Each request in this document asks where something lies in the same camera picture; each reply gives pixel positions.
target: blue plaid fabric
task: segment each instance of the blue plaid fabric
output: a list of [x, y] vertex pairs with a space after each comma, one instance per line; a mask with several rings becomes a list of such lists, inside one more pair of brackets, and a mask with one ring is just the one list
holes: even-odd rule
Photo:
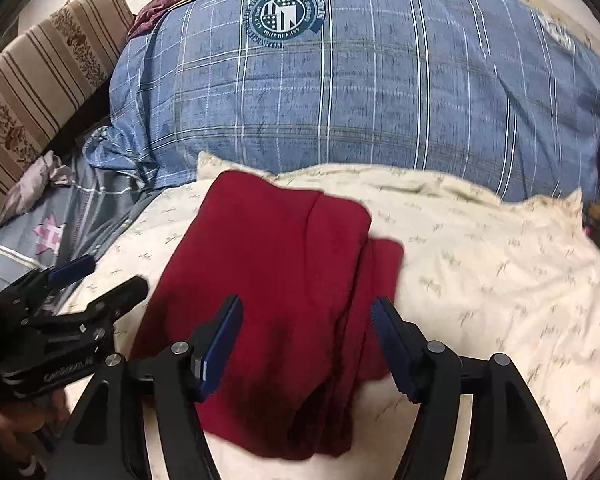
[[[505, 200], [596, 195], [600, 59], [517, 0], [324, 0], [275, 48], [254, 0], [197, 0], [125, 48], [90, 164], [146, 186], [196, 178], [201, 150], [278, 173], [324, 162], [437, 170]], [[277, 12], [268, 7], [267, 12]]]

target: maroon crumpled cloth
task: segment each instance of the maroon crumpled cloth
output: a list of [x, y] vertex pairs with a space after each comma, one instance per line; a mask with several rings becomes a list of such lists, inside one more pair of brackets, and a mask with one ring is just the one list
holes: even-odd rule
[[134, 24], [131, 25], [126, 40], [129, 41], [136, 36], [151, 32], [154, 30], [156, 23], [172, 5], [177, 4], [181, 0], [152, 0], [146, 4], [138, 15]]

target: metal screw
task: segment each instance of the metal screw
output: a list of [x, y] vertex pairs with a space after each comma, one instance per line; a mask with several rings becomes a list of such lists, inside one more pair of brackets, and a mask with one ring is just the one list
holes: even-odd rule
[[189, 344], [186, 341], [176, 341], [171, 345], [171, 351], [176, 355], [184, 354], [187, 350], [189, 350]]
[[122, 361], [122, 357], [120, 357], [118, 354], [111, 354], [111, 355], [107, 356], [106, 359], [104, 359], [104, 363], [107, 366], [119, 365], [120, 361]]
[[445, 351], [445, 345], [440, 341], [429, 341], [427, 343], [427, 348], [430, 352], [433, 352], [434, 354], [442, 354], [442, 352]]
[[509, 356], [504, 355], [504, 354], [494, 355], [493, 360], [496, 361], [497, 364], [499, 364], [500, 366], [507, 366], [511, 362], [511, 359], [509, 359]]

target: maroon fabric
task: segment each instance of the maroon fabric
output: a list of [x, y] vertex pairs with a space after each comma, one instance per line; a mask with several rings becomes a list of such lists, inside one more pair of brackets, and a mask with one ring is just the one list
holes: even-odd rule
[[167, 12], [169, 7], [177, 4], [181, 0], [152, 0], [146, 4], [138, 15], [134, 24], [131, 25], [129, 32], [126, 35], [126, 40], [129, 41], [131, 38], [140, 36], [146, 32], [154, 30], [155, 24], [162, 15]]
[[346, 452], [357, 386], [387, 374], [370, 306], [394, 296], [402, 260], [400, 244], [368, 238], [369, 225], [357, 202], [221, 174], [164, 270], [132, 356], [188, 338], [238, 294], [240, 335], [218, 392], [197, 406], [204, 430], [265, 457]]

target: beige striped upholstery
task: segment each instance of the beige striped upholstery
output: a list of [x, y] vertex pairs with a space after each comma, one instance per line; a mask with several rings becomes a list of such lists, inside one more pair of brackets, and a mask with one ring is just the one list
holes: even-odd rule
[[75, 0], [0, 54], [0, 202], [106, 81], [134, 17], [125, 0]]

